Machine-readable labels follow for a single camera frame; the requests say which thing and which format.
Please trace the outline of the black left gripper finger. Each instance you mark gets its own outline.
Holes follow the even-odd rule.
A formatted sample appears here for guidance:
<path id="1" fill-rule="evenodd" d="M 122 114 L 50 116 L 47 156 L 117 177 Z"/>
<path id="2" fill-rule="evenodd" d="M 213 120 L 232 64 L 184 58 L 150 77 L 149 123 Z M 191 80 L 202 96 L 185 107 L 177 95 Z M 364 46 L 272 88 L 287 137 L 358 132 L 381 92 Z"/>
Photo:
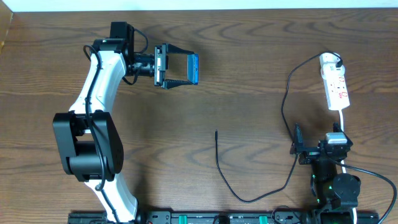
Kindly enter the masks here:
<path id="1" fill-rule="evenodd" d="M 184 55 L 192 55 L 193 51 L 181 49 L 175 45 L 167 44 L 167 54 L 184 54 Z"/>
<path id="2" fill-rule="evenodd" d="M 169 90 L 171 88 L 175 88 L 182 85 L 192 85 L 193 83 L 187 80 L 171 80 L 166 79 L 162 83 L 162 88 L 165 90 Z"/>

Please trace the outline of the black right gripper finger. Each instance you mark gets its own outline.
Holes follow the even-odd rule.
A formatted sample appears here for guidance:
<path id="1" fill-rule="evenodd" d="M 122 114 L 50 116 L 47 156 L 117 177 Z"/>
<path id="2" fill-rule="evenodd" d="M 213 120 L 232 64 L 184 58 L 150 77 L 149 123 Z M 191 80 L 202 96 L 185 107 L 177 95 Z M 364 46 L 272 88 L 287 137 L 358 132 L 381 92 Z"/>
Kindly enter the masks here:
<path id="1" fill-rule="evenodd" d="M 333 132 L 334 133 L 344 133 L 339 123 L 333 123 Z"/>
<path id="2" fill-rule="evenodd" d="M 294 126 L 294 144 L 295 144 L 295 147 L 303 146 L 303 136 L 302 136 L 301 128 L 298 123 L 296 123 Z"/>

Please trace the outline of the blue Galaxy smartphone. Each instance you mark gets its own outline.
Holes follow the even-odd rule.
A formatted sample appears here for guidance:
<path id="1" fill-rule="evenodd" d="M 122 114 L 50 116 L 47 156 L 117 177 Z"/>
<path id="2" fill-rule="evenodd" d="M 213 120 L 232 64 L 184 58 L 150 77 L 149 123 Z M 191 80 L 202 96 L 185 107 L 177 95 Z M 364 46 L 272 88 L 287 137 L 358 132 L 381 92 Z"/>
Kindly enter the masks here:
<path id="1" fill-rule="evenodd" d="M 187 55 L 187 80 L 193 85 L 197 85 L 198 79 L 199 79 L 198 54 Z"/>

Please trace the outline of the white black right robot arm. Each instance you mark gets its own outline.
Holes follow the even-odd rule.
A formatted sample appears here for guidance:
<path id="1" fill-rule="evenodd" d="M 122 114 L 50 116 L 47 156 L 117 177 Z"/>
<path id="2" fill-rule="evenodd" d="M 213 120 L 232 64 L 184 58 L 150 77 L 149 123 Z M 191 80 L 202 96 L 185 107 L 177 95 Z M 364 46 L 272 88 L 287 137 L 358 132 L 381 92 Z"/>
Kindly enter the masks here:
<path id="1" fill-rule="evenodd" d="M 337 166 L 346 159 L 353 145 L 339 124 L 313 147 L 306 146 L 302 130 L 294 126 L 294 140 L 290 153 L 298 157 L 300 165 L 310 165 L 310 188 L 318 200 L 318 208 L 308 212 L 305 223 L 357 223 L 359 177 L 346 172 L 339 173 Z"/>

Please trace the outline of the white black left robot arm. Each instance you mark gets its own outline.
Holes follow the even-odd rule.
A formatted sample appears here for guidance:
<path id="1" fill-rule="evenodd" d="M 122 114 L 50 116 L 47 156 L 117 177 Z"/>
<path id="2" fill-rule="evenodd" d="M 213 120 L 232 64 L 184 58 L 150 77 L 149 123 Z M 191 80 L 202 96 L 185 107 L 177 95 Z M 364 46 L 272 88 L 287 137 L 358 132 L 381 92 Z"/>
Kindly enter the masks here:
<path id="1" fill-rule="evenodd" d="M 154 53 L 134 50 L 138 30 L 112 22 L 108 38 L 84 45 L 90 71 L 74 104 L 53 118 L 53 131 L 66 174 L 88 186 L 103 212 L 73 212 L 69 223 L 147 223 L 122 174 L 124 150 L 111 113 L 119 84 L 128 76 L 152 77 L 171 89 L 198 84 L 198 54 L 164 43 Z"/>

